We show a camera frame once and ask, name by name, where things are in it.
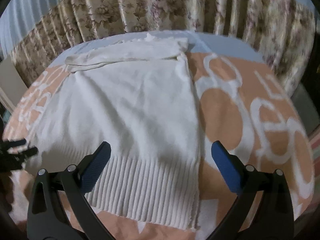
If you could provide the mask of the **white board panel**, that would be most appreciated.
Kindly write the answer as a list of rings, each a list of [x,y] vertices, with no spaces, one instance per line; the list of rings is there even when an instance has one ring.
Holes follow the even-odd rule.
[[[1,62],[0,71],[1,104],[12,113],[28,88],[19,76],[10,56]]]

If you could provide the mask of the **blue floral curtain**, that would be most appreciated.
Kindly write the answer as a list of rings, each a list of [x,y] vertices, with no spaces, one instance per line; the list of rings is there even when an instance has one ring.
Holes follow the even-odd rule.
[[[239,38],[292,95],[312,51],[315,7],[310,0],[11,0],[1,15],[1,52],[31,85],[68,48],[152,30]]]

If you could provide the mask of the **white knit sweater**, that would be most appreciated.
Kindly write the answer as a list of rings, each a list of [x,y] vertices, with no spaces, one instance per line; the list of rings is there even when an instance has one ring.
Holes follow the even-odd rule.
[[[199,205],[199,120],[187,37],[92,47],[65,59],[67,77],[36,122],[26,164],[64,170],[102,142],[111,157],[89,204],[114,215],[192,229]]]

